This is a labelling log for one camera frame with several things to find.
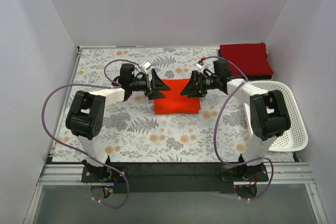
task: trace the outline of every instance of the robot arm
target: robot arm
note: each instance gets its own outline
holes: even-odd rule
[[[120,88],[93,92],[78,91],[75,94],[66,118],[66,127],[77,137],[84,151],[92,157],[103,163],[108,161],[108,155],[99,136],[105,108],[126,101],[133,91],[144,91],[149,100],[154,100],[165,97],[160,91],[170,90],[157,76],[154,69],[151,70],[152,80],[149,81],[150,66],[149,62],[141,64],[141,72],[135,76],[135,65],[123,64],[120,68],[120,75],[116,78],[121,84]],[[90,158],[84,160],[83,164],[95,173],[101,174],[102,177],[106,175],[106,168]]]
[[[231,76],[228,61],[225,59],[213,62],[215,72],[203,70],[201,62],[198,63],[203,72],[192,71],[187,86],[181,95],[188,97],[205,97],[208,90],[219,89],[226,94],[233,93],[243,79]],[[251,128],[253,135],[246,150],[239,158],[239,162],[249,161],[256,157],[264,157],[277,137],[290,128],[290,118],[281,91],[267,91],[257,88],[250,83],[245,83],[234,94],[244,103],[250,106]],[[248,163],[247,166],[257,167],[262,159]]]

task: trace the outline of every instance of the folded red cloth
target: folded red cloth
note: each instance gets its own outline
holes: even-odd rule
[[[218,54],[232,61],[247,76],[271,76],[274,74],[267,60],[265,44],[232,44],[220,45]],[[240,72],[229,65],[233,76],[241,76]]]
[[[198,114],[201,108],[199,98],[188,98],[187,95],[180,95],[189,79],[162,81],[170,87],[170,91],[161,91],[166,97],[154,100],[155,114]]]

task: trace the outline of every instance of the white backdrop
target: white backdrop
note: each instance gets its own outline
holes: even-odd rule
[[[288,0],[266,45],[275,80],[291,87],[309,142],[309,162],[329,223],[336,222],[336,0]]]
[[[46,96],[69,83],[76,48],[50,0],[0,0],[0,222],[22,223],[51,139]],[[65,93],[50,101],[55,131]]]
[[[264,42],[286,0],[52,0],[76,46]]]

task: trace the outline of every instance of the white bracket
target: white bracket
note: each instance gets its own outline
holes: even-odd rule
[[[101,95],[102,97],[106,97],[105,99],[105,108],[115,104],[117,102],[123,102],[125,96],[125,89],[117,88],[117,89],[101,89],[98,91],[89,92],[93,95]]]
[[[231,94],[235,89],[242,83],[245,82],[243,79],[234,79],[227,83],[227,93]],[[252,84],[246,82],[242,87],[238,89],[238,91],[234,94],[234,96],[240,99],[243,103],[250,105],[250,96],[255,94],[267,94],[268,91],[265,89],[257,88]]]
[[[245,161],[251,160],[256,157],[265,157],[272,143],[277,139],[277,136],[270,137],[268,140],[263,141],[257,137],[254,133],[248,141],[246,150],[242,153],[242,157]],[[256,160],[254,162],[246,164],[247,166],[259,165],[264,162],[264,159]]]
[[[140,64],[140,72],[143,72],[144,74],[148,74],[149,69],[151,68],[152,64],[149,61],[144,62],[143,64]]]
[[[204,68],[205,68],[205,65],[204,65],[204,63],[196,63],[196,66],[197,66],[197,68],[198,68],[198,72],[202,72],[203,73],[203,70],[204,70]]]
[[[105,152],[105,148],[103,147],[99,136],[94,137],[92,140],[88,140],[84,136],[77,136],[77,139],[83,146],[85,152],[89,153],[92,157],[98,159],[100,162],[105,163],[108,155]],[[98,164],[96,161],[93,161],[90,158],[87,158],[87,161],[90,165],[96,167],[102,166],[101,164]]]

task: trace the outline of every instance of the table surface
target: table surface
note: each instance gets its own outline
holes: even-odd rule
[[[129,48],[84,49],[74,83],[108,86],[103,74],[105,65],[113,59],[129,59],[138,63],[149,61],[161,79],[189,79],[191,71],[201,57],[217,55],[218,48]],[[206,66],[213,69],[212,59]],[[119,74],[122,62],[110,65],[108,75]],[[81,144],[65,127],[72,99],[78,90],[93,91],[94,88],[72,87],[65,115],[61,118],[58,138],[72,146]],[[153,101],[134,92],[131,98],[105,109],[102,144],[113,162],[216,162],[213,147],[214,125],[218,112],[227,95],[211,90],[201,99],[199,114],[155,115]],[[244,108],[241,101],[232,98],[220,120],[217,145],[224,160],[235,162],[248,145]],[[269,152],[275,162],[292,162],[291,152]],[[56,145],[53,162],[80,162],[84,155]]]

